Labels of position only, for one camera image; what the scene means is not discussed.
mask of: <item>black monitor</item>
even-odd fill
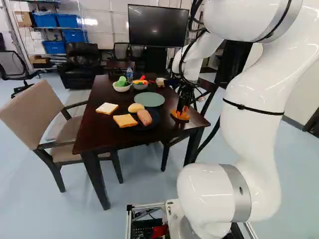
[[[129,4],[130,44],[155,47],[184,46],[188,10]]]

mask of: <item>gray floor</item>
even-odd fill
[[[58,76],[43,78],[65,102]],[[21,82],[0,81],[0,106]],[[206,118],[214,123],[221,110],[223,90],[217,92]],[[204,138],[211,128],[204,132]],[[167,170],[160,171],[162,145],[120,150],[124,184],[120,185],[110,162],[102,170],[112,208],[103,211],[84,165],[62,168],[67,192],[61,194],[46,167],[0,122],[0,238],[1,239],[122,239],[125,204],[152,203],[176,198],[176,177],[182,168],[187,140],[171,148]],[[253,223],[260,239],[319,238],[319,139],[282,122],[276,142],[276,162],[283,202],[268,221]],[[197,162],[232,163],[237,155],[217,135]]]

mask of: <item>plastic bottle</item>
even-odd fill
[[[126,70],[126,78],[128,82],[132,82],[133,79],[133,70],[131,69],[131,67],[128,67]]]

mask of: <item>green plate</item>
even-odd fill
[[[165,102],[165,98],[158,93],[143,92],[134,97],[135,103],[140,103],[145,107],[157,107]]]

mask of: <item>black strap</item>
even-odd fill
[[[277,113],[277,112],[261,111],[261,110],[257,110],[254,108],[246,107],[244,105],[236,104],[236,103],[228,101],[224,98],[223,98],[223,101],[232,105],[232,106],[237,107],[239,110],[247,110],[247,111],[252,111],[252,112],[261,113],[261,114],[265,114],[265,115],[272,115],[272,116],[283,116],[285,113],[285,112]]]
[[[286,15],[287,15],[287,13],[288,13],[288,11],[289,11],[291,2],[292,2],[292,0],[288,0],[288,4],[287,4],[287,7],[286,7],[286,10],[285,10],[284,14],[282,15],[282,17],[280,18],[280,20],[279,20],[279,22],[277,23],[277,25],[274,27],[274,29],[272,29],[271,32],[269,32],[269,33],[267,34],[267,36],[265,36],[265,37],[259,39],[259,40],[256,41],[256,42],[260,42],[260,41],[262,41],[262,40],[264,40],[264,39],[266,39],[266,38],[271,37],[271,36],[274,34],[274,32],[277,30],[277,28],[281,25],[281,23],[282,23],[283,20],[285,19]]]

